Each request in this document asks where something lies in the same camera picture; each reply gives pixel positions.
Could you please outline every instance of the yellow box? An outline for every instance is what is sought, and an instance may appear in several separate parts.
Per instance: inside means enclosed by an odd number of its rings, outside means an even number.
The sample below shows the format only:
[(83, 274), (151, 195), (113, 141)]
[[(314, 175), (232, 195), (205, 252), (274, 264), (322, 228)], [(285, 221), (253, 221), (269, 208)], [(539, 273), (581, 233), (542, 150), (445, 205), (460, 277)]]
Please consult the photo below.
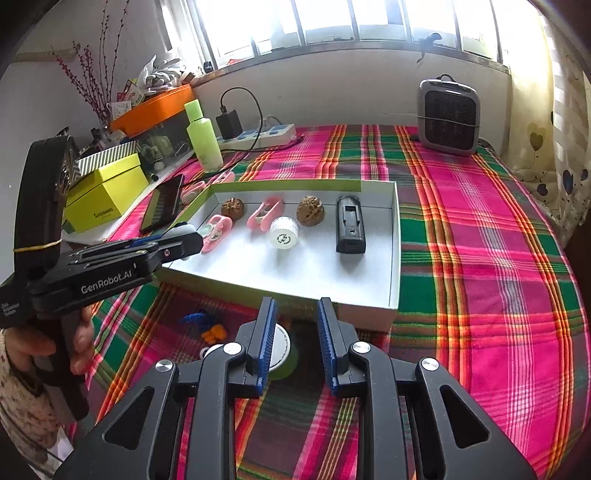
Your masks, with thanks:
[(135, 153), (88, 174), (68, 192), (64, 215), (76, 232), (119, 218), (148, 186)]

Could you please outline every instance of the rubber band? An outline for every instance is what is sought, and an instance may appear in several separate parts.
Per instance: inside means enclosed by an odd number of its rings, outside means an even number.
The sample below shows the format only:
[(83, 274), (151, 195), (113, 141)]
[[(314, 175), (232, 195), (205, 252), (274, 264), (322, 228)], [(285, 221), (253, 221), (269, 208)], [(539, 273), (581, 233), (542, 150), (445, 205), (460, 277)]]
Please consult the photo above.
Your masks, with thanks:
[(447, 120), (446, 118), (433, 118), (430, 116), (421, 116), (421, 115), (417, 115), (417, 118), (421, 118), (423, 120), (434, 120), (437, 122), (447, 122), (449, 124), (463, 125), (464, 127), (480, 128), (480, 125), (463, 124), (462, 122), (456, 122), (454, 120)]
[(56, 245), (59, 245), (60, 243), (61, 243), (61, 238), (59, 240), (57, 240), (56, 242), (51, 242), (50, 244), (35, 245), (33, 247), (13, 248), (12, 251), (16, 254), (19, 254), (21, 252), (35, 252), (37, 250), (45, 250), (46, 248), (54, 247)]

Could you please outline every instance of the white wall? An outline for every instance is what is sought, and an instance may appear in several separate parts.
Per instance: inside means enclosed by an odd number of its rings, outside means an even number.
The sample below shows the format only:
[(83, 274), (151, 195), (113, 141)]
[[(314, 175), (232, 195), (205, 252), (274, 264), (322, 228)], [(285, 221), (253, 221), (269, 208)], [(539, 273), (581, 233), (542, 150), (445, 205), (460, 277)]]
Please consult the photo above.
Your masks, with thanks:
[[(125, 0), (109, 1), (109, 64), (124, 3)], [(20, 51), (60, 50), (70, 48), (72, 41), (76, 41), (82, 46), (89, 44), (97, 54), (103, 5), (102, 0), (62, 0), (35, 27)], [(131, 0), (119, 46), (113, 95), (128, 78), (137, 77), (153, 54), (163, 53), (155, 3)], [(77, 61), (69, 66), (75, 69)], [(98, 119), (55, 62), (11, 64), (0, 80), (0, 109), (1, 283), (13, 270), (14, 216), (31, 143), (52, 137), (66, 126), (72, 135), (89, 140), (90, 129), (98, 126)]]
[[(418, 84), (448, 73), (478, 92), (480, 136), (500, 153), (508, 139), (510, 75), (433, 54), (417, 64), (419, 57), (401, 50), (311, 53), (229, 73), (194, 91), (212, 119), (220, 114), (221, 94), (243, 86), (257, 96), (264, 115), (276, 115), (286, 124), (416, 125)], [(256, 106), (246, 92), (228, 93), (224, 103), (229, 110), (236, 108), (243, 127), (258, 125)]]

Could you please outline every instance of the walnut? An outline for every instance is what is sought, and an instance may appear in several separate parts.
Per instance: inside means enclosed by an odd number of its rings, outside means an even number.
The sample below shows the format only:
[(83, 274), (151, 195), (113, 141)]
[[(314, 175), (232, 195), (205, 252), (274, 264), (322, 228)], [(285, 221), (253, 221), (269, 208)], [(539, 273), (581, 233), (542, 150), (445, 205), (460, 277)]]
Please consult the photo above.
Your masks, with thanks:
[(307, 195), (297, 206), (295, 215), (304, 226), (318, 225), (324, 220), (324, 206), (319, 198)]
[(234, 222), (244, 216), (244, 203), (240, 199), (229, 199), (222, 203), (222, 215), (230, 217)]

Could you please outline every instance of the orange toy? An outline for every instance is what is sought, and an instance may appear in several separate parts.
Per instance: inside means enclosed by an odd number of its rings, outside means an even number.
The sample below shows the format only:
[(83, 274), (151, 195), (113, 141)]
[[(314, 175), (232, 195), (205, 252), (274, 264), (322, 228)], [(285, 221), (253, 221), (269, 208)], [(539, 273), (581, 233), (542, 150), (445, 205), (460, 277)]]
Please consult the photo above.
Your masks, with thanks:
[(207, 332), (201, 334), (201, 338), (210, 345), (218, 343), (220, 340), (228, 338), (228, 332), (223, 325), (214, 325)]

